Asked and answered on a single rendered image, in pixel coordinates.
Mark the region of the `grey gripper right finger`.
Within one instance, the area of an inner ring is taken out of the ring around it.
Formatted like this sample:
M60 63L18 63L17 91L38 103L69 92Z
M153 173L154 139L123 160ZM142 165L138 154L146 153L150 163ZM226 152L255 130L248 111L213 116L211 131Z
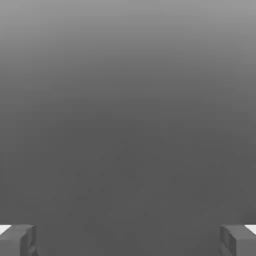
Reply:
M220 256L256 256L256 224L221 225Z

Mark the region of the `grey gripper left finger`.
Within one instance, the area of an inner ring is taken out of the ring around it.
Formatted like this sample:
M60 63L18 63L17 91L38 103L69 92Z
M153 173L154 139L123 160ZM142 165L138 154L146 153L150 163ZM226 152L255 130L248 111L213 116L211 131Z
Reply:
M38 256L37 227L0 224L0 256Z

